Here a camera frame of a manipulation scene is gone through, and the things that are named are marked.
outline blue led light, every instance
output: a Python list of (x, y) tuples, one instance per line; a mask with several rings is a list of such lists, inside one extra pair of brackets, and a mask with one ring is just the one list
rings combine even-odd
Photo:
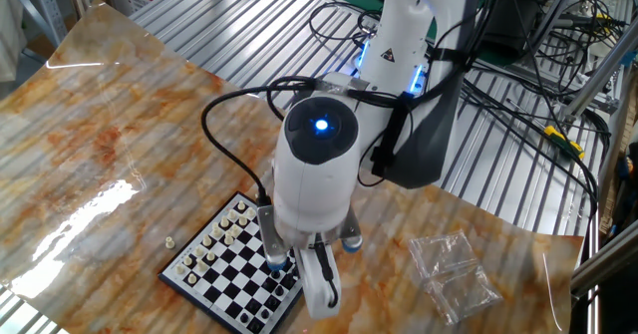
[(419, 77), (421, 76), (421, 70), (423, 70), (423, 65), (419, 65), (414, 78), (412, 78), (412, 84), (410, 85), (409, 91), (411, 94), (415, 94), (417, 92), (417, 83), (419, 82)]
[(328, 122), (326, 120), (319, 120), (315, 123), (315, 129), (318, 131), (325, 131), (328, 129)]
[(364, 56), (366, 56), (366, 50), (368, 50), (368, 45), (370, 45), (370, 40), (366, 41), (366, 44), (363, 46), (363, 51), (361, 52), (361, 56), (359, 57), (359, 61), (357, 64), (357, 67), (361, 67), (361, 64), (363, 64), (363, 58)]

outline chessboard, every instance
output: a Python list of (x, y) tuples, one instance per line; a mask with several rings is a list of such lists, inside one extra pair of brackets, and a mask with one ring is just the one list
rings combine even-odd
[(301, 295), (294, 253), (271, 271), (256, 204), (237, 192), (158, 274), (234, 333), (271, 333)]

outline white chess piece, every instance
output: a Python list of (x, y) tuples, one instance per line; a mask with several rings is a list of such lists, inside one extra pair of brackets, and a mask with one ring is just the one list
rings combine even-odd
[(241, 233), (241, 228), (237, 224), (234, 224), (230, 229), (230, 235), (236, 238), (239, 233)]
[(219, 223), (215, 222), (212, 224), (212, 232), (210, 234), (212, 234), (212, 236), (215, 239), (218, 239), (221, 237), (222, 232), (221, 232), (221, 228), (219, 228)]
[(203, 237), (203, 240), (201, 241), (201, 244), (203, 244), (205, 246), (210, 246), (212, 244), (212, 239), (210, 239), (209, 236), (205, 235)]
[(254, 210), (254, 209), (249, 208), (249, 209), (246, 211), (246, 215), (248, 215), (248, 218), (252, 219), (252, 218), (254, 218), (254, 217), (255, 217), (255, 215), (257, 215), (257, 212), (255, 212), (255, 210)]
[(228, 233), (228, 232), (227, 232), (227, 233), (226, 233), (226, 237), (223, 239), (223, 242), (224, 242), (226, 245), (230, 245), (230, 244), (232, 244), (232, 242), (234, 242), (234, 240), (235, 240), (235, 239), (232, 237), (232, 235), (230, 235), (230, 233)]
[(198, 259), (197, 260), (197, 269), (199, 269), (199, 271), (204, 271), (206, 270), (208, 266), (206, 265), (206, 263), (203, 262), (203, 260)]
[(167, 237), (167, 238), (166, 238), (166, 248), (168, 248), (168, 249), (173, 249), (173, 248), (175, 248), (175, 242), (174, 242), (174, 241), (172, 241), (172, 238), (171, 238), (171, 237)]

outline black strap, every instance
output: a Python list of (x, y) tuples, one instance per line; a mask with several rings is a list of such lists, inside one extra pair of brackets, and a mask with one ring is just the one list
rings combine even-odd
[(394, 149), (410, 112), (410, 104), (413, 99), (414, 95), (404, 92), (395, 101), (388, 125), (381, 138), (381, 144), (372, 150), (372, 155), (370, 156), (370, 160), (373, 163), (372, 174), (383, 177), (386, 168), (390, 167), (394, 162)]
[(432, 49), (430, 52), (430, 61), (451, 61), (455, 64), (468, 66), (470, 55), (455, 49)]

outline wire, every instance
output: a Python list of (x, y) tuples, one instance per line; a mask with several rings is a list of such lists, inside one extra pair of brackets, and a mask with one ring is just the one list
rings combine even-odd
[[(518, 3), (516, 2), (516, 0), (512, 0), (514, 8), (516, 10), (516, 14), (518, 15), (518, 22), (519, 25), (521, 27), (521, 29), (523, 29), (523, 33), (524, 33), (524, 24), (523, 24), (523, 20), (522, 20), (522, 15), (520, 13), (520, 9), (518, 8)], [(596, 17), (596, 10), (594, 8), (594, 18)], [(527, 36), (526, 33), (524, 33), (525, 35), (525, 44), (526, 46), (531, 49), (531, 43), (529, 41), (529, 37)], [(556, 117), (556, 113), (553, 110), (553, 107), (551, 105), (551, 103), (549, 102), (549, 98), (546, 96), (545, 92), (544, 92), (544, 88), (542, 85), (542, 78), (540, 76), (540, 70), (538, 69), (538, 64), (536, 63), (536, 58), (534, 57), (534, 55), (529, 51), (527, 52), (527, 54), (529, 54), (529, 57), (531, 58), (531, 62), (534, 68), (534, 72), (536, 73), (536, 78), (538, 80), (538, 86), (539, 86), (539, 90), (540, 93), (543, 97), (543, 99), (545, 100), (545, 103), (547, 104), (547, 107), (549, 109), (549, 113), (551, 114), (552, 118), (554, 119), (554, 121), (556, 122), (556, 127), (558, 128), (558, 131), (563, 135), (563, 137), (565, 138), (565, 140), (570, 143), (569, 137), (567, 136), (567, 133), (565, 132), (563, 126), (561, 125), (560, 121), (558, 120), (558, 118)], [(587, 183), (587, 192), (590, 192), (590, 197), (589, 197), (589, 204), (590, 204), (590, 213), (589, 213), (589, 220), (588, 220), (588, 225), (591, 223), (592, 218), (594, 217), (596, 211), (598, 210), (598, 186), (596, 184), (596, 179), (594, 177), (594, 175), (591, 173), (591, 171), (589, 170), (589, 168), (582, 162), (582, 160), (578, 157), (578, 154), (576, 154), (574, 151), (570, 152), (570, 157), (578, 164), (578, 166), (582, 169), (582, 171), (585, 173), (585, 181)]]
[[(289, 83), (289, 82), (301, 82), (302, 84), (305, 85), (310, 85), (314, 88), (315, 84), (316, 84), (316, 80), (313, 78), (309, 78), (309, 77), (305, 77), (305, 76), (284, 76), (282, 78), (279, 78), (275, 81), (273, 81), (272, 83), (270, 83), (271, 87), (276, 87), (279, 84), (282, 83)], [(270, 111), (272, 111), (272, 113), (277, 117), (277, 119), (279, 119), (280, 121), (283, 121), (284, 116), (279, 112), (279, 110), (277, 109), (277, 107), (275, 106), (273, 100), (272, 100), (272, 91), (271, 90), (266, 90), (266, 102), (268, 103), (268, 107), (270, 108)]]
[(366, 13), (368, 12), (368, 10), (365, 10), (362, 7), (359, 7), (357, 5), (353, 5), (347, 2), (343, 2), (343, 1), (332, 1), (332, 2), (327, 2), (325, 4), (322, 4), (321, 6), (316, 7), (312, 13), (310, 13), (310, 17), (308, 18), (308, 26), (310, 27), (310, 31), (312, 32), (313, 35), (324, 38), (324, 39), (328, 39), (328, 40), (357, 40), (357, 39), (361, 39), (361, 38), (365, 38), (368, 36), (368, 34), (366, 34), (366, 32), (370, 31), (369, 28), (367, 27), (363, 27), (363, 25), (359, 25), (359, 18), (357, 20), (357, 25), (359, 26), (359, 29), (361, 31), (363, 31), (363, 33), (356, 33), (352, 36), (348, 36), (348, 37), (334, 37), (334, 36), (329, 36), (329, 35), (324, 35), (322, 33), (320, 33), (319, 31), (317, 31), (317, 29), (315, 28), (315, 26), (312, 24), (312, 20), (314, 20), (315, 17), (317, 17), (317, 15), (319, 15), (319, 13), (321, 11), (323, 11), (324, 9), (328, 9), (331, 7), (345, 7), (351, 10), (355, 10), (357, 12), (360, 13)]
[(238, 91), (235, 91), (235, 92), (231, 92), (231, 93), (222, 95), (222, 96), (212, 100), (208, 105), (206, 105), (206, 107), (201, 112), (201, 128), (203, 129), (203, 133), (205, 134), (206, 138), (221, 153), (226, 155), (229, 159), (231, 159), (238, 166), (240, 166), (246, 173), (248, 173), (248, 175), (250, 175), (250, 177), (257, 184), (257, 187), (258, 187), (258, 190), (259, 190), (259, 200), (266, 200), (268, 198), (267, 193), (266, 193), (266, 188), (263, 186), (263, 183), (261, 183), (261, 180), (259, 180), (259, 177), (257, 176), (257, 174), (255, 174), (255, 172), (252, 171), (252, 169), (250, 169), (250, 167), (248, 167), (242, 160), (240, 160), (238, 157), (233, 155), (229, 150), (227, 150), (220, 142), (218, 142), (215, 139), (215, 137), (210, 132), (210, 129), (208, 128), (208, 123), (207, 123), (208, 114), (210, 114), (210, 111), (212, 111), (212, 109), (215, 106), (221, 104), (224, 101), (227, 101), (227, 100), (230, 100), (230, 99), (234, 99), (234, 98), (237, 98), (239, 96), (243, 96), (243, 95), (247, 95), (247, 94), (251, 94), (251, 93), (260, 93), (260, 92), (264, 92), (264, 91), (294, 91), (294, 90), (297, 90), (297, 91), (309, 90), (309, 87), (308, 86), (299, 86), (299, 85), (297, 85), (297, 86), (278, 86), (278, 87), (262, 86), (262, 87), (238, 90)]
[[(470, 88), (470, 91), (468, 92), (468, 95), (470, 95), (473, 99), (475, 100), (479, 100), (479, 98), (477, 98), (475, 95), (479, 96), (480, 98), (489, 101), (492, 104), (500, 104), (502, 105), (500, 102), (498, 102), (497, 100), (493, 99), (492, 97), (490, 97), (488, 94), (484, 93), (483, 91), (481, 91), (479, 88), (477, 88), (476, 86), (474, 86), (471, 82), (469, 81), (464, 81), (464, 85), (467, 86), (468, 88)], [(547, 159), (548, 161), (550, 161), (553, 165), (555, 165), (556, 167), (558, 167), (560, 170), (562, 170), (565, 174), (567, 174), (567, 176), (569, 176), (571, 179), (573, 179), (576, 183), (578, 183), (585, 192), (587, 192), (590, 196), (590, 198), (596, 196), (597, 194), (591, 190), (590, 186), (588, 185), (588, 183), (586, 182), (582, 182), (582, 180), (580, 180), (578, 177), (576, 177), (573, 173), (571, 173), (567, 168), (561, 166), (559, 163), (556, 162), (555, 159), (553, 159), (551, 156), (547, 155), (546, 153), (544, 153), (537, 145), (533, 144), (532, 142), (530, 142), (528, 139), (525, 138), (525, 136), (521, 135), (519, 132), (515, 131), (514, 129), (512, 129), (510, 127), (510, 125), (501, 117), (499, 117), (492, 109), (490, 108), (484, 108), (489, 114), (491, 114), (497, 121), (499, 121), (502, 125), (506, 126), (507, 128), (511, 129), (511, 132), (519, 139), (521, 140), (524, 144), (528, 145), (529, 147), (533, 148), (535, 151), (538, 152), (539, 155), (541, 155), (542, 157), (544, 157), (545, 159)], [(538, 126), (536, 126), (535, 124), (533, 124), (532, 122), (530, 122), (529, 120), (517, 115), (513, 110), (509, 109), (508, 107), (502, 106), (499, 108), (500, 110), (509, 113), (510, 115), (512, 115), (514, 118), (516, 118), (517, 120), (519, 120), (520, 122), (522, 122), (523, 124), (525, 124), (526, 126), (528, 126), (530, 129), (534, 130), (535, 132), (537, 132), (539, 135), (541, 135), (542, 137), (546, 138), (547, 140), (549, 140), (549, 136), (545, 134), (545, 132), (540, 129)]]

